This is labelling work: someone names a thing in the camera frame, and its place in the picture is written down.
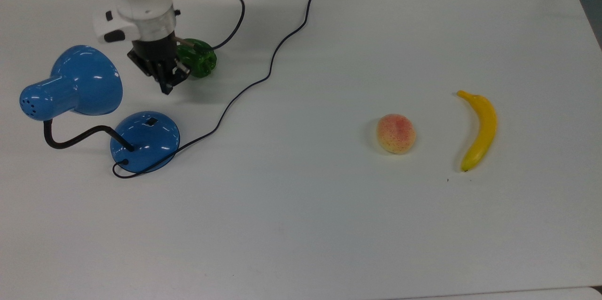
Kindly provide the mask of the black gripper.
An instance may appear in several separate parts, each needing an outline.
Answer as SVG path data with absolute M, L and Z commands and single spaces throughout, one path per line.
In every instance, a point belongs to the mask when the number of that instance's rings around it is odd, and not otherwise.
M 159 83 L 161 92 L 169 95 L 174 84 L 190 76 L 190 68 L 176 66 L 177 43 L 173 37 L 154 41 L 133 40 L 133 49 L 127 54 L 148 77 Z

